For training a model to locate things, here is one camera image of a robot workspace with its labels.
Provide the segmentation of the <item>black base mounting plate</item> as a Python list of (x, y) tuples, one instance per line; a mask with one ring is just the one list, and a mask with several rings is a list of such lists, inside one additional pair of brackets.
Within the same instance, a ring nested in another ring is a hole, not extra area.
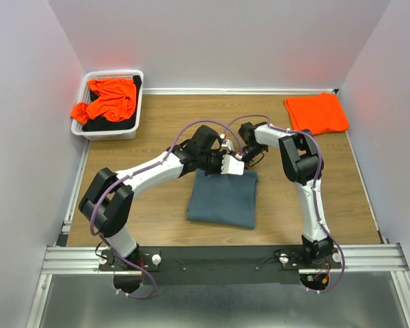
[(323, 278), (341, 268), (338, 251), (310, 260), (300, 245), (221, 247), (140, 247), (129, 262), (110, 249), (99, 255), (99, 271), (113, 273), (116, 288), (135, 292), (139, 285), (308, 284), (324, 290)]

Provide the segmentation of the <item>white plastic laundry basket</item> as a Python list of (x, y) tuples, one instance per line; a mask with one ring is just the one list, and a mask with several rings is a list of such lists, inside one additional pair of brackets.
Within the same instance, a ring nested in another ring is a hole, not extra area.
[(141, 77), (142, 85), (139, 91), (139, 99), (137, 103), (137, 116), (136, 122), (133, 128), (128, 130), (119, 131), (95, 131), (95, 132), (85, 132), (83, 130), (83, 125), (78, 123), (72, 118), (71, 131), (74, 135), (82, 136), (90, 141), (103, 141), (103, 140), (117, 140), (117, 139), (134, 139), (139, 126), (139, 121), (141, 118), (141, 104), (143, 98), (143, 82), (144, 74), (140, 70), (123, 69), (123, 70), (100, 70), (95, 72), (87, 73), (80, 86), (79, 95), (77, 103), (85, 102), (90, 103), (90, 89), (86, 86), (86, 83), (92, 79), (116, 79), (116, 78), (126, 78), (132, 79), (133, 76), (138, 75)]

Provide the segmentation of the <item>crumpled orange t shirt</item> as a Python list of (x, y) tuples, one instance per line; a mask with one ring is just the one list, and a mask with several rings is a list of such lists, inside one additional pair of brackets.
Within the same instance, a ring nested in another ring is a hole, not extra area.
[(92, 79), (86, 83), (97, 99), (90, 104), (78, 102), (71, 118), (84, 125), (89, 120), (104, 117), (108, 122), (130, 119), (137, 110), (139, 85), (133, 79)]

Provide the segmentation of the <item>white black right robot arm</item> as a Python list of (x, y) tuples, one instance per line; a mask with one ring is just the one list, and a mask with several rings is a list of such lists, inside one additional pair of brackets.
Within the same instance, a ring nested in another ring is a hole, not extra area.
[(283, 129), (266, 122), (244, 123), (238, 134), (245, 142), (245, 163), (270, 147), (279, 150), (284, 174), (297, 190), (303, 215), (301, 261), (307, 267), (317, 267), (333, 253), (334, 244), (323, 209), (324, 161), (316, 140), (307, 130)]

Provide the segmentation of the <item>black t shirt in basket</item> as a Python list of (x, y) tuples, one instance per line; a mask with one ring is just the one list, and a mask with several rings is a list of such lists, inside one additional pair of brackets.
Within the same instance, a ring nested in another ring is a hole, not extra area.
[[(139, 91), (141, 89), (142, 80), (138, 75), (133, 76), (134, 82), (139, 85)], [(90, 103), (96, 100), (98, 97), (93, 92), (90, 91)], [(95, 131), (119, 131), (128, 130), (133, 128), (136, 122), (137, 110), (130, 119), (122, 122), (114, 123), (108, 122), (104, 117), (96, 118), (95, 120), (89, 120), (88, 123), (83, 125), (83, 130), (85, 132), (95, 132)]]

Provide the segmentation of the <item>folded orange t shirt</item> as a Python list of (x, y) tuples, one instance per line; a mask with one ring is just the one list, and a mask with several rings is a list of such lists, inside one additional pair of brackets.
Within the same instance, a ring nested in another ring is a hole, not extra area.
[(284, 105), (294, 130), (308, 129), (314, 135), (320, 135), (349, 129), (349, 121), (335, 94), (291, 97), (284, 101)]

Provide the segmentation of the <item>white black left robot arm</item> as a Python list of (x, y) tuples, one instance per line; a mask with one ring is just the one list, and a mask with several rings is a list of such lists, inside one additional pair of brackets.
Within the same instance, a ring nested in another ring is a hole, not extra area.
[(192, 138), (168, 148), (160, 156), (124, 172), (103, 168), (97, 172), (79, 211), (90, 222), (90, 232), (114, 249), (121, 269), (132, 269), (138, 261), (139, 245), (126, 227), (133, 200), (153, 187), (201, 169), (219, 173), (223, 152), (213, 148), (222, 138), (212, 128), (200, 126)]

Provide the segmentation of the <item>blue grey t shirt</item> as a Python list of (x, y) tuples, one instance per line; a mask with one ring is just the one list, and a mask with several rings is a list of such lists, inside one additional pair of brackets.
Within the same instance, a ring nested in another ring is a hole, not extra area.
[(193, 191), (187, 207), (187, 220), (254, 229), (258, 173), (206, 175), (195, 173)]

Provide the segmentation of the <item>aluminium extrusion rail frame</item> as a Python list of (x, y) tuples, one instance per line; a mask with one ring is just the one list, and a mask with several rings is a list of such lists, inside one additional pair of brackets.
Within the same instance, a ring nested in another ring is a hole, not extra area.
[(98, 169), (126, 169), (158, 156), (177, 133), (201, 119), (238, 125), (270, 119), (290, 124), (279, 94), (146, 95), (137, 136), (88, 144), (64, 225), (63, 247), (46, 250), (30, 327), (410, 327), (410, 281), (400, 245), (380, 234), (345, 133), (320, 137), (326, 168), (327, 222), (343, 246), (347, 270), (331, 292), (302, 286), (159, 286), (154, 298), (118, 295), (102, 272), (98, 241), (77, 210)]

